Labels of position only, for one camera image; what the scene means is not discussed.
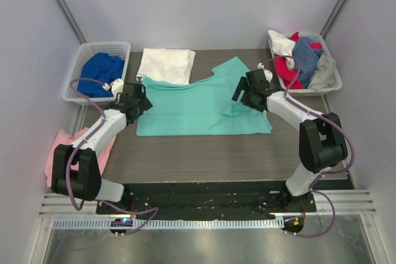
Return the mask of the teal t shirt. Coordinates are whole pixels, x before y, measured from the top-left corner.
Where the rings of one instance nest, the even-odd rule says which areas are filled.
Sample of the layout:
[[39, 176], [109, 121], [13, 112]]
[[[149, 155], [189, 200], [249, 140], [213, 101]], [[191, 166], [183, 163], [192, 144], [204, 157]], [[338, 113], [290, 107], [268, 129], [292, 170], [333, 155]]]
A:
[[248, 68], [234, 57], [212, 69], [212, 76], [189, 85], [143, 79], [152, 107], [138, 119], [139, 137], [270, 134], [265, 112], [231, 98]]

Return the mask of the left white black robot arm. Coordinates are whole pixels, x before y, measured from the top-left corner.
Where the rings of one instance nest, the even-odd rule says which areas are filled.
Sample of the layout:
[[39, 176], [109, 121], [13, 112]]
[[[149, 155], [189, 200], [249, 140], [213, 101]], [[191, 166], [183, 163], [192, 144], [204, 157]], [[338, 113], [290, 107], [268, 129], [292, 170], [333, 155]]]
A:
[[132, 124], [152, 104], [144, 85], [116, 79], [102, 87], [114, 100], [105, 108], [97, 107], [101, 116], [88, 131], [70, 145], [54, 150], [51, 190], [70, 198], [80, 211], [84, 202], [98, 202], [119, 214], [131, 213], [132, 197], [128, 186], [102, 178], [98, 158], [110, 141]]

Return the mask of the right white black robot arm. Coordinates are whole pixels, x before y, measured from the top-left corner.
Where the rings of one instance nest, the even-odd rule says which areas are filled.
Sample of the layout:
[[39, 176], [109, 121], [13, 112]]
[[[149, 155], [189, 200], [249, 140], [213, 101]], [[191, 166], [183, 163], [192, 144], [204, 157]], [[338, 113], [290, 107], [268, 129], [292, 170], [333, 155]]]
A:
[[286, 211], [301, 211], [313, 185], [348, 156], [340, 118], [335, 113], [321, 114], [272, 88], [260, 69], [240, 78], [232, 100], [276, 114], [298, 131], [299, 165], [282, 184], [279, 202]]

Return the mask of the red shirt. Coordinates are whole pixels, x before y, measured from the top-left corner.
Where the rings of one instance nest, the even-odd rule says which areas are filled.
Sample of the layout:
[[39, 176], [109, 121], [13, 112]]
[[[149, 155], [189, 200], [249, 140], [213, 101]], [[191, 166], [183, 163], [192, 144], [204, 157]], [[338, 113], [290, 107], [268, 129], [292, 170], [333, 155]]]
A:
[[[299, 40], [300, 36], [299, 33], [296, 32], [294, 33], [289, 39], [297, 42]], [[297, 72], [298, 72], [298, 63], [294, 60], [295, 66], [293, 70], [288, 70], [286, 67], [286, 59], [284, 57], [274, 59], [273, 63], [275, 66], [275, 71], [277, 75], [283, 80], [283, 83], [285, 84], [286, 87], [290, 85], [292, 80], [296, 77]], [[295, 82], [291, 85], [291, 89], [302, 89], [303, 86], [301, 85], [299, 81], [299, 75], [298, 78], [295, 80]]]

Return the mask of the blue t shirt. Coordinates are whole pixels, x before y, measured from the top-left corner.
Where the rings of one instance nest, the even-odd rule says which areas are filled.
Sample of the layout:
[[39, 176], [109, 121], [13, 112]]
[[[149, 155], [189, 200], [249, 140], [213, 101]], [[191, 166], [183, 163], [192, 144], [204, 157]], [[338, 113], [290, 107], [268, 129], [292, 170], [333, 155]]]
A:
[[[124, 69], [124, 60], [119, 56], [110, 56], [107, 53], [97, 53], [92, 56], [83, 66], [80, 77], [95, 79], [108, 85], [120, 79]], [[99, 83], [80, 81], [77, 90], [90, 98], [112, 97], [112, 93], [106, 91]]]

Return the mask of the folded white t shirt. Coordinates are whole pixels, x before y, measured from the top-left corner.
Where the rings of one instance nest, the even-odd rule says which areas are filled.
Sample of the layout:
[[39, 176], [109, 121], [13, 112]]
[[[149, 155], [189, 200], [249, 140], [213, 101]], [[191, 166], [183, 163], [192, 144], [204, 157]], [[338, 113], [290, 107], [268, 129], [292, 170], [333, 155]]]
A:
[[136, 80], [188, 85], [196, 52], [189, 49], [144, 48]]

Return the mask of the white crumpled shirt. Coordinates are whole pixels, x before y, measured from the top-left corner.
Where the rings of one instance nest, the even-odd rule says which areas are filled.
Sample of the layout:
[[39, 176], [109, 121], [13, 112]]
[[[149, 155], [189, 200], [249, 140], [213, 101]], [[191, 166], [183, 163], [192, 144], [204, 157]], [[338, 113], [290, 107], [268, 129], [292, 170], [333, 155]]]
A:
[[279, 56], [284, 56], [286, 59], [286, 67], [288, 70], [293, 70], [295, 62], [292, 55], [296, 42], [274, 30], [268, 30], [267, 34], [269, 36], [273, 53]]

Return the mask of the left white plastic basket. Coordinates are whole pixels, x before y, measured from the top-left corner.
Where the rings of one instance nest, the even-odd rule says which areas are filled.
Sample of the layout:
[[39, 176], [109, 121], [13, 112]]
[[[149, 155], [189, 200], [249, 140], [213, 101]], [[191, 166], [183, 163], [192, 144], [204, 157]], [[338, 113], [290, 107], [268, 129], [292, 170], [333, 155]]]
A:
[[118, 56], [124, 61], [122, 72], [119, 78], [124, 80], [126, 77], [131, 44], [127, 41], [97, 41], [81, 44], [74, 56], [71, 69], [67, 74], [65, 86], [62, 91], [64, 101], [74, 102], [81, 106], [87, 106], [89, 103], [78, 95], [71, 87], [70, 81], [81, 77], [82, 69], [85, 63], [97, 53], [106, 53], [109, 56]]

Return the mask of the blue checkered shirt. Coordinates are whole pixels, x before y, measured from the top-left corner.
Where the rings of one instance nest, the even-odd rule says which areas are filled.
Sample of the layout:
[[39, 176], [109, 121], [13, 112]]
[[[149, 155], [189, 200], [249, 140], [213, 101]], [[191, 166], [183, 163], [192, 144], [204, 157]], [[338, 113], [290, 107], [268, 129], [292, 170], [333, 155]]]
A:
[[293, 57], [297, 58], [301, 64], [299, 81], [303, 88], [307, 88], [312, 76], [317, 70], [319, 58], [324, 53], [320, 42], [314, 41], [309, 37], [301, 37], [295, 44]]

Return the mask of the grey shirt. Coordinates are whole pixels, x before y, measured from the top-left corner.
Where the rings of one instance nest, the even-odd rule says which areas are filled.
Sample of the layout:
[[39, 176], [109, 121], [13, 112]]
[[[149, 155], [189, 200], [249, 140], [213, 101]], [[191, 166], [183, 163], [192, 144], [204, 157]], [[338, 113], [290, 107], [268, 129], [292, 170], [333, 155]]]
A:
[[319, 92], [324, 88], [330, 87], [333, 84], [332, 75], [336, 65], [335, 59], [322, 54], [317, 62], [317, 69], [311, 77], [308, 88]]

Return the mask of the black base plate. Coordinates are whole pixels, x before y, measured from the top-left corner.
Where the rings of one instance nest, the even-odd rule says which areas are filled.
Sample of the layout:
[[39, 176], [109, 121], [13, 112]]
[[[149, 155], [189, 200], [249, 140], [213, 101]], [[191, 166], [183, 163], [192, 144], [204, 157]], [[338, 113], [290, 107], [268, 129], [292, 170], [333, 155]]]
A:
[[282, 181], [167, 182], [128, 184], [128, 211], [157, 207], [158, 220], [213, 221], [272, 219], [277, 213], [314, 213], [311, 193], [293, 198]]

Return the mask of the left corner metal post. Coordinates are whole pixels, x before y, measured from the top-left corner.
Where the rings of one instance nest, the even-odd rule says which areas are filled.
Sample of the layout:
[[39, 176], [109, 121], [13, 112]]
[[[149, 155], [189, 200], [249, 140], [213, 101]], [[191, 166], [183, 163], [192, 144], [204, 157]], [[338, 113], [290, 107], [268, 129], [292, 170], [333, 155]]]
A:
[[75, 35], [77, 38], [77, 41], [82, 44], [86, 43], [86, 39], [78, 26], [69, 6], [67, 5], [67, 2], [65, 0], [55, 0], [56, 4], [59, 7], [59, 10], [61, 11], [62, 15], [64, 16], [66, 22], [68, 23], [70, 29], [72, 30], [72, 33]]

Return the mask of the aluminium frame rail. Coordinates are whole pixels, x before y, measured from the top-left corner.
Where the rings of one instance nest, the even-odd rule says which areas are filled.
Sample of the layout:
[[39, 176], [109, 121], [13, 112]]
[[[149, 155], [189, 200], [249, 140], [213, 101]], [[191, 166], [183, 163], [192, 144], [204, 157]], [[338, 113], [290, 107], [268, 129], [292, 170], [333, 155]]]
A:
[[[313, 194], [316, 213], [331, 214], [332, 203], [338, 215], [372, 215], [376, 207], [368, 190], [324, 190]], [[99, 217], [95, 202], [85, 202], [82, 210], [77, 211], [69, 199], [58, 194], [46, 194], [39, 210], [40, 218]]]

